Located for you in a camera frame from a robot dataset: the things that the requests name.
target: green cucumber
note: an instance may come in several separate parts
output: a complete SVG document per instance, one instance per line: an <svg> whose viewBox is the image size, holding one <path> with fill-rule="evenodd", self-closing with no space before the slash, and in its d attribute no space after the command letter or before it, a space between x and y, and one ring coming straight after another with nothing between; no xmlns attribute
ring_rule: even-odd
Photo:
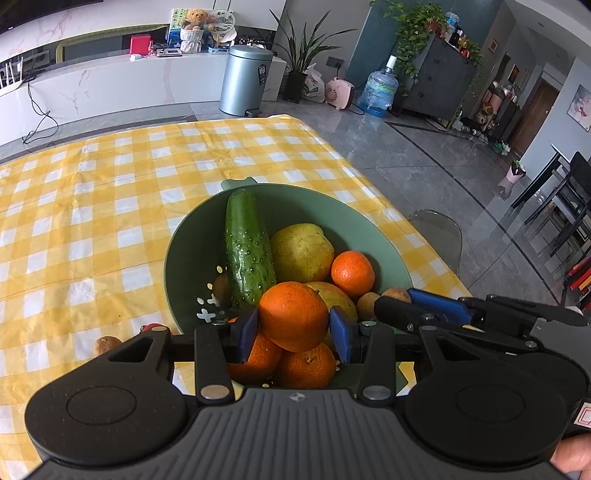
<svg viewBox="0 0 591 480"><path fill-rule="evenodd" d="M250 190L236 190L228 199L226 256L233 303L239 310L258 305L277 281L267 230Z"/></svg>

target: silver pedal trash can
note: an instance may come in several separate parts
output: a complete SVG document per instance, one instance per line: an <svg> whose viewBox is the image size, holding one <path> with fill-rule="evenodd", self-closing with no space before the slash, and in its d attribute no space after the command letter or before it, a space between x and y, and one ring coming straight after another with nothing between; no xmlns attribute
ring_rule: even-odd
<svg viewBox="0 0 591 480"><path fill-rule="evenodd" d="M223 77L220 110L236 116L261 107L273 52L266 48L234 45L230 47Z"/></svg>

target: gray tile floor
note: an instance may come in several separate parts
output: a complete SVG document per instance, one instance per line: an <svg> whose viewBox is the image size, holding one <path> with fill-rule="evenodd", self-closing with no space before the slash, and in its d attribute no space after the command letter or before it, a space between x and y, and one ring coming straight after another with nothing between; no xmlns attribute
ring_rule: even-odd
<svg viewBox="0 0 591 480"><path fill-rule="evenodd" d="M262 110L266 115L287 113L308 123L403 215L433 209L454 219L463 234L459 277L473 295L495 293L545 303L560 299L565 269L580 254L569 259L576 248L567 245L554 258L542 252L558 230L551 222L544 222L544 215L524 227L524 219L538 199L517 210L510 205L528 180L518 183L509 199L499 197L496 185L504 178L508 164L477 139L442 134L413 116L380 119L337 111L325 104L264 102ZM63 125L58 135L26 148L20 140L0 146L0 162L27 154L27 150L108 131L228 117L216 102L102 115ZM395 125L391 127L384 120ZM42 131L39 136L48 132Z"/></svg>

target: electrical socket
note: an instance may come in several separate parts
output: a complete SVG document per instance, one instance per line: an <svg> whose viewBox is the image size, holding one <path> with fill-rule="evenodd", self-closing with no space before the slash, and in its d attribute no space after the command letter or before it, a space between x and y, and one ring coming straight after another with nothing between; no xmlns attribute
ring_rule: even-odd
<svg viewBox="0 0 591 480"><path fill-rule="evenodd" d="M326 59L326 66L327 67L334 67L335 69L343 68L345 61L343 59L336 59L334 57L328 57Z"/></svg>

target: red box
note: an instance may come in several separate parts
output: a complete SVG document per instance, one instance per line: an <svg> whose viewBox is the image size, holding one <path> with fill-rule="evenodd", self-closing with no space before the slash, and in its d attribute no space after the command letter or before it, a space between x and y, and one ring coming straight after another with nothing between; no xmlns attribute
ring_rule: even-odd
<svg viewBox="0 0 591 480"><path fill-rule="evenodd" d="M152 37L150 34L134 35L131 37L131 45L129 46L129 53L139 53L146 56L150 52L150 41Z"/></svg>

